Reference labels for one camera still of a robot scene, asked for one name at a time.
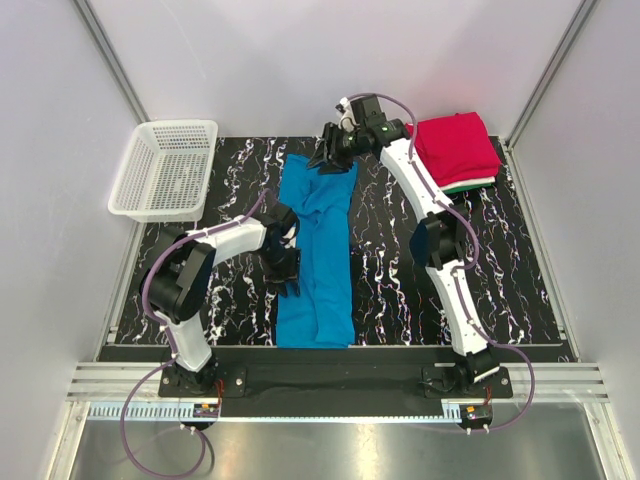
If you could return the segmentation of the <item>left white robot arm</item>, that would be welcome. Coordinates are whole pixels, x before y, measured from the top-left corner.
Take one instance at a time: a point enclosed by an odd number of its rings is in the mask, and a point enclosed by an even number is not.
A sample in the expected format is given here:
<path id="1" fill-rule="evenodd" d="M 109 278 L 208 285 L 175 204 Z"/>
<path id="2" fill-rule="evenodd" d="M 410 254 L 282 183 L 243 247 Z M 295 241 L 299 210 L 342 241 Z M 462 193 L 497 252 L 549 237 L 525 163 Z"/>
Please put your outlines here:
<path id="1" fill-rule="evenodd" d="M 283 297 L 298 296 L 301 250 L 295 238 L 299 230 L 298 216 L 282 203 L 265 213 L 191 233 L 175 227 L 160 230 L 139 289 L 145 314 L 167 334 L 171 384 L 194 396 L 222 389 L 217 360 L 199 317 L 211 274 L 235 256 L 256 254 L 264 266 L 267 289 Z"/>

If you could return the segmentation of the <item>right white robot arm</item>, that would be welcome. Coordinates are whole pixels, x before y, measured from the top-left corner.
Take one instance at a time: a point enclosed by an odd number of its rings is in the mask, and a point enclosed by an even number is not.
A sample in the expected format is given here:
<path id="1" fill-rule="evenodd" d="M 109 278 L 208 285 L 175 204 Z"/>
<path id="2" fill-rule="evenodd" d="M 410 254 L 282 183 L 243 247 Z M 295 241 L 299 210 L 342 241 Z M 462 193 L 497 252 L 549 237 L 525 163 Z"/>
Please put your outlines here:
<path id="1" fill-rule="evenodd" d="M 416 128 L 388 118 L 381 99 L 375 93 L 342 98 L 336 106 L 339 119 L 325 124 L 308 166 L 321 175 L 342 174 L 356 157 L 371 154 L 392 174 L 417 221 L 409 242 L 411 255 L 436 288 L 457 356 L 442 380 L 429 386 L 441 394 L 476 396 L 500 368 L 466 279 L 478 261 L 466 254 L 479 252 L 478 238 L 467 210 L 444 193 L 419 158 Z"/>

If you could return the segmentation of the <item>blue t shirt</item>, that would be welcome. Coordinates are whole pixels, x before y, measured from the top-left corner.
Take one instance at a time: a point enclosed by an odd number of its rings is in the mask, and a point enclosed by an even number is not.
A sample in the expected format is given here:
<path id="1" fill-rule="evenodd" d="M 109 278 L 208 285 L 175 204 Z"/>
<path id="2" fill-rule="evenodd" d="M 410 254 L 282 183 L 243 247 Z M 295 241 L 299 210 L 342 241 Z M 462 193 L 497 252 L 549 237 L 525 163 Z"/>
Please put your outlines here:
<path id="1" fill-rule="evenodd" d="M 355 342 L 349 210 L 357 170 L 321 175 L 302 155 L 287 156 L 279 199 L 300 220 L 300 292 L 280 296 L 276 345 L 346 348 Z"/>

